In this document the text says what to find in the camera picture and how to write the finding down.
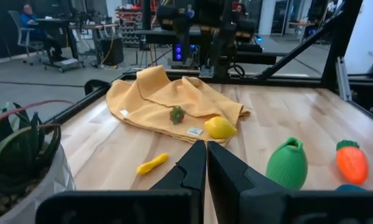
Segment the yellow towel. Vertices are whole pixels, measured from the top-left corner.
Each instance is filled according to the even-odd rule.
[[[212,139],[204,130],[204,122],[223,116],[236,126],[239,116],[250,114],[241,103],[221,95],[198,78],[182,77],[170,82],[161,65],[142,70],[136,77],[133,83],[114,81],[106,100],[111,113],[137,127],[190,143],[201,139],[223,144],[229,139]],[[176,125],[169,119],[172,106],[186,111],[183,121]]]

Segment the concrete floor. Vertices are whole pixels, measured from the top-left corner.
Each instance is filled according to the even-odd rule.
[[[263,37],[260,45],[266,52],[288,53],[298,46],[297,41],[290,40],[292,37]],[[157,49],[157,57],[168,51],[169,49]],[[65,56],[69,55],[69,51],[65,50]],[[23,64],[21,60],[13,60],[6,63],[0,63],[0,108],[7,102],[16,102],[20,105],[28,105],[43,100],[70,100],[74,103],[80,101],[84,97],[84,84],[91,79],[99,79],[111,82],[117,79],[122,72],[127,71],[131,67],[140,67],[140,64],[135,65],[136,50],[124,49],[124,62],[121,63],[118,69],[102,69],[93,68],[90,62],[93,57],[86,58],[86,68],[70,70],[65,73],[60,73],[54,68],[44,70],[44,66],[36,63],[34,66]],[[138,52],[139,63],[142,62],[142,67],[145,66],[145,59],[141,58],[142,52]],[[293,61],[284,66],[279,73],[289,74],[307,74],[311,77],[320,77],[326,59],[328,56],[328,46],[313,45],[305,50],[301,55],[297,56]],[[166,65],[166,58],[171,58],[171,53],[166,54],[158,64]],[[261,72],[266,69],[267,65],[242,65],[246,72]],[[54,103],[44,105],[33,111],[38,111],[41,120],[45,121],[59,112],[66,109],[69,105]]]

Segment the white tag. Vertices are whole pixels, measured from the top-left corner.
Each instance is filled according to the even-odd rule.
[[[200,128],[191,128],[187,131],[188,134],[199,136],[203,132]]]
[[[129,112],[126,111],[126,110],[120,110],[120,113],[121,113],[123,116],[127,116]]]

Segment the yellow plastic toy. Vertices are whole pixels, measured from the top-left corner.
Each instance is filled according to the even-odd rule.
[[[227,139],[237,134],[237,129],[221,116],[216,116],[204,123],[204,127],[212,138]]]
[[[163,153],[160,156],[154,158],[152,161],[149,161],[138,166],[136,172],[141,175],[147,174],[148,172],[152,171],[155,167],[165,163],[168,160],[168,157],[168,153]]]

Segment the plant pot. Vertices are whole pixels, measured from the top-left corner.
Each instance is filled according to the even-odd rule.
[[[0,224],[34,224],[38,206],[51,195],[66,190],[75,190],[75,184],[63,147],[60,145],[41,183],[20,203],[1,216]]]

